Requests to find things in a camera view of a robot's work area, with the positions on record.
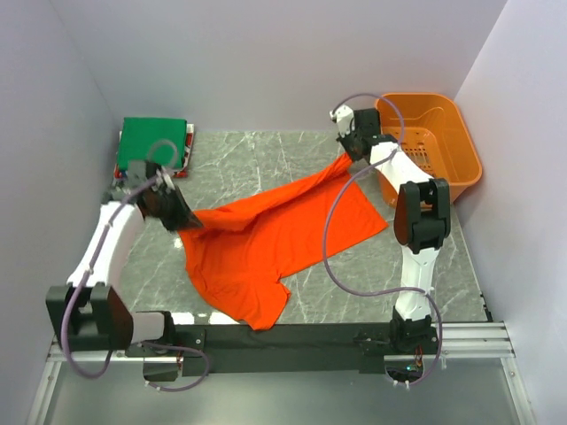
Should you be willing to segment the orange t shirt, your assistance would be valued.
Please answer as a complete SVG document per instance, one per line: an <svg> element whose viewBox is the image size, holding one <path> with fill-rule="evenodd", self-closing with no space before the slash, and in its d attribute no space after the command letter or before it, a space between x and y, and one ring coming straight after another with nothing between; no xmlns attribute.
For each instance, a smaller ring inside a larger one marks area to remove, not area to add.
<svg viewBox="0 0 567 425"><path fill-rule="evenodd" d="M272 328L291 296L282 279L387 228L348 180L343 154L323 170L196 213L204 227L179 231L185 268L212 307L254 330Z"/></svg>

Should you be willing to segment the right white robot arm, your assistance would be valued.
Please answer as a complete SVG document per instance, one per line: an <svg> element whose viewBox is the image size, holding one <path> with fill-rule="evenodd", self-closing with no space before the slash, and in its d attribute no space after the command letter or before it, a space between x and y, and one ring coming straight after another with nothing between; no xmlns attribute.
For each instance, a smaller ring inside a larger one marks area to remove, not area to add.
<svg viewBox="0 0 567 425"><path fill-rule="evenodd" d="M373 164L397 196L393 226L402 252L402 290L390 321L390 346L408 353L435 343L429 297L435 262L451 230L448 182L424 172L401 148L398 136L382 132L376 109L341 105L330 118L349 157Z"/></svg>

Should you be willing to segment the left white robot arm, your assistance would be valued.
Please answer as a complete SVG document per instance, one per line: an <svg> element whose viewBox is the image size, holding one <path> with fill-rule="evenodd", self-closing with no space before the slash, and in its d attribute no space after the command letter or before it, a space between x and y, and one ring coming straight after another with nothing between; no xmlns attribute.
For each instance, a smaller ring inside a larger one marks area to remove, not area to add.
<svg viewBox="0 0 567 425"><path fill-rule="evenodd" d="M49 288L46 306L65 354L125 350L145 340L156 355L171 353L177 334L163 312L132 313L118 292L120 275L148 219L165 230L202 228L172 180L172 171L133 160L126 178L104 193L96 229L66 284Z"/></svg>

